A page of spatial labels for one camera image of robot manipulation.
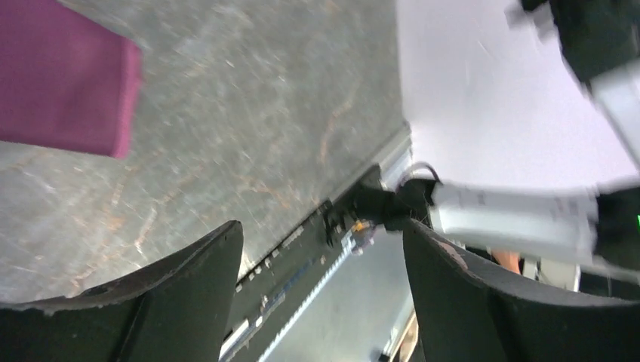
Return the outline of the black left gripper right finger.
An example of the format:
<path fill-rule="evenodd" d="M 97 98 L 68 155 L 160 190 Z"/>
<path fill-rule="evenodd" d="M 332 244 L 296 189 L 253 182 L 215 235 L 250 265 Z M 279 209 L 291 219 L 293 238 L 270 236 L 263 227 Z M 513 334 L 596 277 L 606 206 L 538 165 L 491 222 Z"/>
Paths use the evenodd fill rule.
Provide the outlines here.
<path fill-rule="evenodd" d="M 429 361 L 637 361 L 639 304 L 508 271 L 418 221 L 405 265 Z"/>

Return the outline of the magenta satin napkin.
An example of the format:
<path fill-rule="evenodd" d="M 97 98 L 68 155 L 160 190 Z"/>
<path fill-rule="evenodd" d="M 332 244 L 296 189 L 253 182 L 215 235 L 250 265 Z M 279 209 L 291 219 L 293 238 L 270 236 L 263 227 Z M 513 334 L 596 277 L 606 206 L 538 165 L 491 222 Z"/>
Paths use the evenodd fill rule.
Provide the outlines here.
<path fill-rule="evenodd" d="M 142 75 L 135 42 L 56 1 L 1 3 L 1 138 L 124 157 Z"/>

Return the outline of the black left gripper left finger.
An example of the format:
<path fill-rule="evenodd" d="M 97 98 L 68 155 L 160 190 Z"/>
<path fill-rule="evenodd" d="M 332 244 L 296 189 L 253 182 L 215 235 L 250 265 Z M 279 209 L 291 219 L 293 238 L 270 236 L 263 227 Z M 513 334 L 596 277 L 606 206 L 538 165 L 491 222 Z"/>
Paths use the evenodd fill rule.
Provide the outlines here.
<path fill-rule="evenodd" d="M 232 220 L 76 297 L 2 304 L 1 359 L 216 361 L 242 248 L 242 224 Z"/>

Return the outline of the person hand in background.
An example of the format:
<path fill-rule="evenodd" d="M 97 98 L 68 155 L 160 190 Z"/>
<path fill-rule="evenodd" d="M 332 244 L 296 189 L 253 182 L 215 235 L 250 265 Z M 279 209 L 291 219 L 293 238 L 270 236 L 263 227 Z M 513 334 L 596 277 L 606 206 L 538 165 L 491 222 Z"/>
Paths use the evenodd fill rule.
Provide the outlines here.
<path fill-rule="evenodd" d="M 519 265 L 520 255 L 518 253 L 492 250 L 491 254 L 495 258 L 496 262 L 502 267 L 518 275 L 522 273 Z"/>

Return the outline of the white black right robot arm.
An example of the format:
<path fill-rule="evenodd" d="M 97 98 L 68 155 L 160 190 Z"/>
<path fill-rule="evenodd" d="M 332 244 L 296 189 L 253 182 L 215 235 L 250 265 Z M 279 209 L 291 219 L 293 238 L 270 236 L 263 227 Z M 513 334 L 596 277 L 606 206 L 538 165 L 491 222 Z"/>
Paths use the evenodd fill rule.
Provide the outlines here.
<path fill-rule="evenodd" d="M 551 1 L 562 56 L 639 160 L 639 3 Z M 362 186 L 359 218 L 390 230 L 406 219 L 477 247 L 638 271 L 639 186 L 559 197 L 468 189 L 406 176 L 393 191 Z"/>

